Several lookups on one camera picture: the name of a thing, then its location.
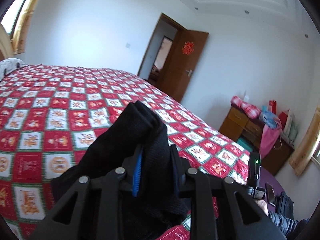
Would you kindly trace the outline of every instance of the denim sleeve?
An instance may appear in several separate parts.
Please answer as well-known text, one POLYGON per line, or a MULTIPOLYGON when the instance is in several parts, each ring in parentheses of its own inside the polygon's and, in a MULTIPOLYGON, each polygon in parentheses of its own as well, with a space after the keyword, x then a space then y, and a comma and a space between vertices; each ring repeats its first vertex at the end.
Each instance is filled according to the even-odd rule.
POLYGON ((271 221, 280 229, 288 240, 294 240, 298 234, 305 228, 308 219, 291 220, 279 214, 268 211, 271 221))

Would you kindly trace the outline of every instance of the hand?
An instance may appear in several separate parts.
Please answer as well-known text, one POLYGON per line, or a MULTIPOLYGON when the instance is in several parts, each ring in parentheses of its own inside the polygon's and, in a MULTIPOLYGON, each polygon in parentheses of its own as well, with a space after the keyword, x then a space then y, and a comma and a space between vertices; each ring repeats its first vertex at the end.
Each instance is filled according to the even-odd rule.
POLYGON ((269 216, 267 203, 266 203, 264 200, 254 200, 254 201, 258 204, 258 206, 262 209, 262 211, 263 211, 267 216, 269 216))

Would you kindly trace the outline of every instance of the bed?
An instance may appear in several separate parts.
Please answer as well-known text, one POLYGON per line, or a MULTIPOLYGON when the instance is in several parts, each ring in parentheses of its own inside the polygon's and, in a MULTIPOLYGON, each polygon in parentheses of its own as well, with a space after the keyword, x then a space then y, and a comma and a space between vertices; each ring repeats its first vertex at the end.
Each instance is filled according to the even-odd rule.
MULTIPOLYGON (((162 118, 168 143, 176 144, 192 167, 246 181, 246 150, 136 75, 27 65, 0 83, 0 213, 19 239, 27 238, 53 207, 50 180, 77 164, 137 100, 162 118)), ((189 239, 189 230, 190 215, 159 239, 189 239)))

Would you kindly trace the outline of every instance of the metal screw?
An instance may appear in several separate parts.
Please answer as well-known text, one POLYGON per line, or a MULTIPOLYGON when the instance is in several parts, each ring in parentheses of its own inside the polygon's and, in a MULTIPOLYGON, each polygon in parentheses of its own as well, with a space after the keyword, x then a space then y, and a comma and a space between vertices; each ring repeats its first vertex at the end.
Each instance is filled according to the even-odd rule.
POLYGON ((82 176, 79 178, 79 182, 80 183, 87 183, 89 180, 89 178, 87 176, 82 176))
POLYGON ((188 173, 189 173, 189 174, 197 174, 197 173, 198 173, 198 170, 195 169, 195 168, 189 168, 189 169, 188 169, 188 173))
POLYGON ((123 167, 116 168, 116 174, 124 174, 124 173, 125 173, 125 168, 123 167))
POLYGON ((232 183, 235 182, 235 180, 234 180, 233 178, 231 178, 231 177, 225 177, 225 178, 224 178, 224 181, 225 181, 225 183, 227 183, 227 184, 232 184, 232 183))

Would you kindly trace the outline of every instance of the purple stool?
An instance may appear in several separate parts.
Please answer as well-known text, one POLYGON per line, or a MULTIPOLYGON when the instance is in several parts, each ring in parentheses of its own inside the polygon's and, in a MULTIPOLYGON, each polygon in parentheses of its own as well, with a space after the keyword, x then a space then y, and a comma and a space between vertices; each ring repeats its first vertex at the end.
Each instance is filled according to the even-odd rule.
MULTIPOLYGON (((274 176, 271 175, 269 171, 267 171, 265 168, 261 167, 260 169, 260 187, 266 188, 266 183, 270 184, 273 187, 273 191, 275 192, 275 196, 280 195, 281 192, 284 191, 283 187, 280 185, 280 183, 276 180, 274 176)), ((265 201, 268 204, 268 210, 272 212, 276 212, 276 208, 272 205, 270 205, 267 201, 267 197, 265 198, 265 201)))

